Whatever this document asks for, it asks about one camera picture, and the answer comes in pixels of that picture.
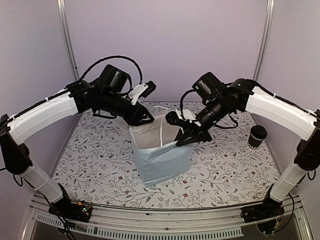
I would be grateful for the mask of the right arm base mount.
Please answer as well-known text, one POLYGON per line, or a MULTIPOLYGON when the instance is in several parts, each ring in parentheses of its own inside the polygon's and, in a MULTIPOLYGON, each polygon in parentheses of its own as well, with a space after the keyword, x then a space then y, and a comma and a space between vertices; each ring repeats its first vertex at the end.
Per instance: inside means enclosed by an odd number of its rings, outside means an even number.
POLYGON ((282 202, 277 202, 267 197, 260 204, 243 207, 240 216, 244 219, 245 223, 272 218, 272 220, 257 224, 257 228, 262 234, 270 235, 275 233, 280 224, 280 220, 276 220, 276 217, 280 216, 282 218, 284 213, 285 210, 282 202))

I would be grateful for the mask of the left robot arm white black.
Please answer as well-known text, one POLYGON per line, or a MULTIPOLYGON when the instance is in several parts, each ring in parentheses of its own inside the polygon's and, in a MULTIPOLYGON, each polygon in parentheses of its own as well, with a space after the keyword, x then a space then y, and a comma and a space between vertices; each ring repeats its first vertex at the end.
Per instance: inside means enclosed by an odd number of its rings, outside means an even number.
POLYGON ((0 150, 5 169, 43 194, 63 217, 74 213, 74 205, 64 188, 31 159, 26 141, 57 126, 66 118, 88 110, 99 118, 120 117, 129 126, 152 123, 154 117, 139 99, 146 98, 156 89, 153 81, 140 80, 134 86, 128 73, 111 64, 106 65, 96 79, 90 82, 85 80, 93 67, 115 58, 113 55, 99 59, 78 80, 57 93, 19 113, 11 116, 4 114, 0 120, 0 150))

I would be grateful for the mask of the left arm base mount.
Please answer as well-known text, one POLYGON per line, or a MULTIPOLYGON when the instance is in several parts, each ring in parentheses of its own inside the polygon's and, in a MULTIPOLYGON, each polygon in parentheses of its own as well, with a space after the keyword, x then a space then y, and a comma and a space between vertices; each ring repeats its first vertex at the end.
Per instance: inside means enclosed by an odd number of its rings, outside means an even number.
POLYGON ((85 201, 74 203, 63 198, 55 203, 51 203, 48 212, 61 218, 88 223, 92 210, 92 205, 85 201))

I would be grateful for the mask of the black plastic cup lid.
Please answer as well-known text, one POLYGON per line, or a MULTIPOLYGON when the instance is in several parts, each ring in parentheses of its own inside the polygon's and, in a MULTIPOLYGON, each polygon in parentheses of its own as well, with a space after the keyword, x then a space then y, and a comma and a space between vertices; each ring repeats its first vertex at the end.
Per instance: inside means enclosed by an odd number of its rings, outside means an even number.
POLYGON ((250 135, 257 140, 264 140, 267 137, 267 130, 262 125, 254 125, 250 129, 250 135))

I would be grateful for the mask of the black paper coffee cup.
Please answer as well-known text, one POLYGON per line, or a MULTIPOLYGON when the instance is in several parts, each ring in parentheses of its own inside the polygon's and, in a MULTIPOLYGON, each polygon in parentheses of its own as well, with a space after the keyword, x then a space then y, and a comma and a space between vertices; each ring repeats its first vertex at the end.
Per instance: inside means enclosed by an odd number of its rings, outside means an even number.
POLYGON ((268 136, 267 130, 262 125, 254 125, 250 129, 250 135, 248 138, 248 146, 252 149, 258 148, 263 140, 268 136))

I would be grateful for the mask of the light blue paper bag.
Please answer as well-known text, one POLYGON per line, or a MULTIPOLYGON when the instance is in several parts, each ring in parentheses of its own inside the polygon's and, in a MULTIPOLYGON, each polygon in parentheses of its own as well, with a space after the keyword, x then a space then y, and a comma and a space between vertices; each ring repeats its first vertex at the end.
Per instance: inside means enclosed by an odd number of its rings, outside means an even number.
POLYGON ((167 123, 171 109, 159 109, 152 123, 129 128, 136 169, 146 188, 165 182, 190 169, 193 144, 176 146, 179 126, 167 123))

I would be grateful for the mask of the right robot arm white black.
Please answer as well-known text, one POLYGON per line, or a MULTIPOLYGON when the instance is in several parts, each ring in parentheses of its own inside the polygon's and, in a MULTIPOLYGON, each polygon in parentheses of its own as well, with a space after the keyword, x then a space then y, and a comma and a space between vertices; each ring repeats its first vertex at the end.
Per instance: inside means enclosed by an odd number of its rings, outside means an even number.
POLYGON ((209 142, 209 129, 216 127, 226 115, 236 111, 247 112, 283 127, 300 141, 295 156, 281 177, 269 188, 265 202, 259 206, 262 218, 269 218, 278 205, 310 171, 320 166, 320 112, 303 108, 270 92, 257 81, 238 78, 230 83, 221 82, 212 72, 202 75, 193 85, 204 109, 187 119, 185 113, 176 113, 174 124, 183 128, 177 146, 209 142))

